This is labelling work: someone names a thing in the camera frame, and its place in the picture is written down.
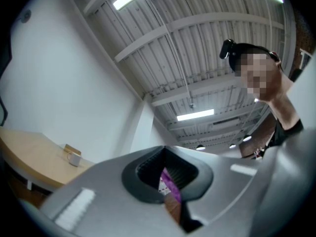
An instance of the black top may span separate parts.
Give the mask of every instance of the black top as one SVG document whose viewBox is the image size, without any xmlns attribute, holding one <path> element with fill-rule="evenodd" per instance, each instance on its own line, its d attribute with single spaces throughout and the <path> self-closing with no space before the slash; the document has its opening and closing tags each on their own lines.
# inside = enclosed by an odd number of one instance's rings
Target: black top
<svg viewBox="0 0 316 237">
<path fill-rule="evenodd" d="M 299 120 L 295 124 L 295 126 L 293 126 L 291 129 L 284 130 L 282 125 L 280 124 L 280 122 L 277 119 L 275 133 L 272 136 L 268 146 L 265 147 L 265 151 L 269 147 L 280 146 L 288 137 L 291 137 L 292 135 L 299 133 L 302 130 L 303 130 L 303 124 L 302 124 L 301 120 Z"/>
</svg>

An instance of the pendant light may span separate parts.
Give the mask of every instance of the pendant light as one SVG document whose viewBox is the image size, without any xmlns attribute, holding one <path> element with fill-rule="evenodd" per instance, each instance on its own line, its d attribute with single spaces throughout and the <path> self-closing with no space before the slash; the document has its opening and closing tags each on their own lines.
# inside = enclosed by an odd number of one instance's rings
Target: pendant light
<svg viewBox="0 0 316 237">
<path fill-rule="evenodd" d="M 198 151 L 201 151 L 201 150 L 204 150 L 205 149 L 205 146 L 203 146 L 202 144 L 199 144 L 198 146 L 197 146 L 197 150 Z"/>
<path fill-rule="evenodd" d="M 242 141 L 245 142 L 245 141 L 248 141 L 248 140 L 250 140 L 250 139 L 251 139 L 251 135 L 246 134 Z"/>
</svg>

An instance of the ceiling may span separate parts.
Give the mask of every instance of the ceiling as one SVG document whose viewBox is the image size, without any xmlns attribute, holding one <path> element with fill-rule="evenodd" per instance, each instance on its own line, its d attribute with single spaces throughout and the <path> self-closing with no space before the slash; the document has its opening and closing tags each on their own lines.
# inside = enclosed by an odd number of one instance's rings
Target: ceiling
<svg viewBox="0 0 316 237">
<path fill-rule="evenodd" d="M 157 117 L 184 147 L 239 144 L 264 120 L 267 106 L 254 103 L 240 88 L 219 52 L 224 40 L 234 39 L 265 46 L 286 60 L 289 19 L 282 4 L 274 0 L 135 0 L 117 11 L 115 1 L 75 0 L 133 92 L 152 96 Z M 177 122 L 178 115 L 209 109 L 215 115 Z"/>
</svg>

